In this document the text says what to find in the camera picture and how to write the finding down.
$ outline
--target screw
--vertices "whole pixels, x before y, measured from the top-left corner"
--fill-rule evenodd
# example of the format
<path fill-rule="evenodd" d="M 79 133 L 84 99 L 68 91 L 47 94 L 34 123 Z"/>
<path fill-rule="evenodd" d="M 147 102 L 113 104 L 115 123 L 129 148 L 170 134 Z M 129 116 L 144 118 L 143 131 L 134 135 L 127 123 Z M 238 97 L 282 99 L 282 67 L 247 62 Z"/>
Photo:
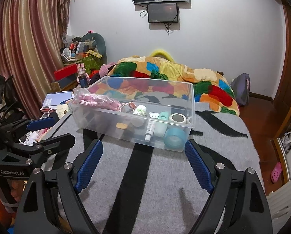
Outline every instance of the screw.
<path fill-rule="evenodd" d="M 70 169 L 72 167 L 72 164 L 71 163 L 66 163 L 63 165 L 64 169 Z"/>
<path fill-rule="evenodd" d="M 223 168 L 225 168 L 225 165 L 223 163 L 217 163 L 216 167 L 222 170 Z"/>
<path fill-rule="evenodd" d="M 247 170 L 249 173 L 251 173 L 251 174 L 254 174 L 255 173 L 255 170 L 253 169 L 253 168 L 248 168 L 248 170 Z"/>
<path fill-rule="evenodd" d="M 40 172 L 40 168 L 38 168 L 38 167 L 35 168 L 35 169 L 33 170 L 33 173 L 34 173 L 34 174 L 37 174 L 37 173 L 39 173 L 39 172 Z"/>

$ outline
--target purple backpack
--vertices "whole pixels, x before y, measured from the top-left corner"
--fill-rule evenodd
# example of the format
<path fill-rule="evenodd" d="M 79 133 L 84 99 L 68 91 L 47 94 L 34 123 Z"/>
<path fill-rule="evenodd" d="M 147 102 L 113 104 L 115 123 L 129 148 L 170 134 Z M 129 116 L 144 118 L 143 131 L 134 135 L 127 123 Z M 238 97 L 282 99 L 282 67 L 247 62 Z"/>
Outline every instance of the purple backpack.
<path fill-rule="evenodd" d="M 231 83 L 238 105 L 248 105 L 250 99 L 250 75 L 243 73 Z"/>

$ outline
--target pink crocs shoe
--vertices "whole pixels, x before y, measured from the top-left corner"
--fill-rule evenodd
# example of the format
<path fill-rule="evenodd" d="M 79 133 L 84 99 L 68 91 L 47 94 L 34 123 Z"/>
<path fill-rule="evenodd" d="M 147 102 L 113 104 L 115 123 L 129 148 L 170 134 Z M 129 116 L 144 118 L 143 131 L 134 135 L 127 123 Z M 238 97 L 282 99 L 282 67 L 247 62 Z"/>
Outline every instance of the pink crocs shoe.
<path fill-rule="evenodd" d="M 278 162 L 278 163 L 276 163 L 276 166 L 272 170 L 271 175 L 270 175 L 271 181 L 273 183 L 276 183 L 278 181 L 278 178 L 280 177 L 281 172 L 282 172 L 281 163 Z"/>

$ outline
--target clear plastic bin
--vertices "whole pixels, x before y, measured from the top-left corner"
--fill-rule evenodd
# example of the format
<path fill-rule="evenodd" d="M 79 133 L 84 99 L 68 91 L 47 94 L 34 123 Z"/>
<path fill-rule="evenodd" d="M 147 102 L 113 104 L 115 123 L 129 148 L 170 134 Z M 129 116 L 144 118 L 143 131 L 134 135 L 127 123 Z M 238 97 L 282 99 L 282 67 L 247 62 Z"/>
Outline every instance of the clear plastic bin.
<path fill-rule="evenodd" d="M 79 128 L 157 148 L 183 151 L 195 122 L 192 118 L 195 114 L 192 83 L 105 76 L 81 91 L 87 90 L 107 95 L 121 103 L 134 102 L 136 106 L 144 105 L 146 116 L 134 115 L 128 106 L 117 112 L 81 105 L 76 93 L 68 106 Z M 167 112 L 168 115 L 181 114 L 173 117 L 182 123 L 150 117 L 150 113 L 153 115 L 162 112 Z M 146 142 L 146 130 L 152 121 L 155 122 L 156 131 L 151 135 L 150 141 Z M 127 128 L 118 128 L 118 123 L 126 124 Z"/>

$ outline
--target baseboard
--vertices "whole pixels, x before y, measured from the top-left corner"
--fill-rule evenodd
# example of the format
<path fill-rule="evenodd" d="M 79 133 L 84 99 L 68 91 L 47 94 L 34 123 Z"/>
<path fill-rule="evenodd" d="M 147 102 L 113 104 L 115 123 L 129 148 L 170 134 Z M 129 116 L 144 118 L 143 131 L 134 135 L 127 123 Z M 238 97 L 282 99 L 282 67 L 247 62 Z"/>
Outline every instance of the baseboard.
<path fill-rule="evenodd" d="M 261 95 L 261 94 L 258 94 L 258 93 L 254 93 L 254 92 L 250 92 L 250 97 L 268 100 L 271 103 L 274 101 L 274 99 L 272 97 L 268 97 L 268 96 Z"/>

